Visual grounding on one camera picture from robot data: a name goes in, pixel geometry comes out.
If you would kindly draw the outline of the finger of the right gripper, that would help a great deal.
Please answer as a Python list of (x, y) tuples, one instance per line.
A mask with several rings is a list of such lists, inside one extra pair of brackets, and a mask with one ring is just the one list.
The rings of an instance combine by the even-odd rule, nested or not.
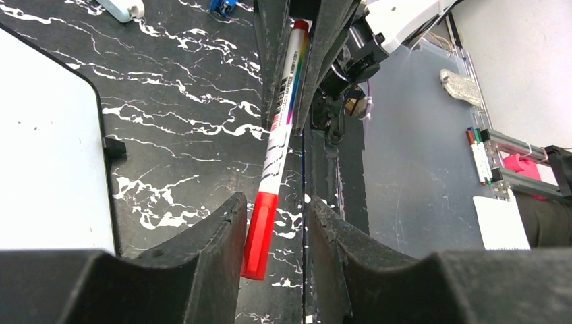
[(275, 99), (287, 42), (285, 27), (289, 8), (288, 0), (254, 2), (254, 30), (262, 78), (262, 126), (266, 130), (270, 129), (275, 115)]
[(302, 132), (314, 93), (347, 40), (359, 5), (359, 1), (351, 0), (292, 2), (292, 16), (312, 22), (295, 102), (296, 134)]

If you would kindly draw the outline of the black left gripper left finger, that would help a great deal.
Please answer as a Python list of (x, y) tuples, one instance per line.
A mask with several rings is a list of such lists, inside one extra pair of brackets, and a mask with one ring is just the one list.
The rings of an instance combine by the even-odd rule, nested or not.
[(134, 259), (100, 250), (1, 253), (2, 323), (232, 323), (247, 200)]

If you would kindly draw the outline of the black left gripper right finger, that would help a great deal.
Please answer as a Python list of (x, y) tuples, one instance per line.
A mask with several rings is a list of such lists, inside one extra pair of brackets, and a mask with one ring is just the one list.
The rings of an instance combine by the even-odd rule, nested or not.
[(435, 252), (415, 259), (308, 206), (323, 323), (570, 323), (571, 250)]

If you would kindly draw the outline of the red capped whiteboard marker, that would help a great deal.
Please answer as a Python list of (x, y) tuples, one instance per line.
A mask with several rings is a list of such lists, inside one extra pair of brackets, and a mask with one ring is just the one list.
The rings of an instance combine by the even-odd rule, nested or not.
[(270, 129), (261, 181), (244, 247), (241, 276), (246, 279), (265, 278), (309, 28), (307, 21), (297, 20), (290, 33), (285, 63), (279, 79), (276, 115)]

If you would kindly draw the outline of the white whiteboard black frame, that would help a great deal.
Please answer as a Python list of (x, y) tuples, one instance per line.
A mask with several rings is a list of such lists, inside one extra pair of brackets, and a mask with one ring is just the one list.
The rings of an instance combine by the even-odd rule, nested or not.
[(116, 254), (100, 97), (1, 27), (1, 250)]

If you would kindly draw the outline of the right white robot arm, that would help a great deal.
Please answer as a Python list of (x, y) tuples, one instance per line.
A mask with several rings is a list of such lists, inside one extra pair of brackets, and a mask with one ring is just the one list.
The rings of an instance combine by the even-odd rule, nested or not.
[(508, 170), (474, 104), (445, 94), (459, 54), (424, 46), (452, 1), (256, 1), (271, 128), (245, 250), (264, 275), (271, 203), (302, 134), (304, 298), (322, 323), (570, 323), (571, 249), (529, 247), (513, 191), (571, 202), (571, 153), (533, 148), (551, 186)]

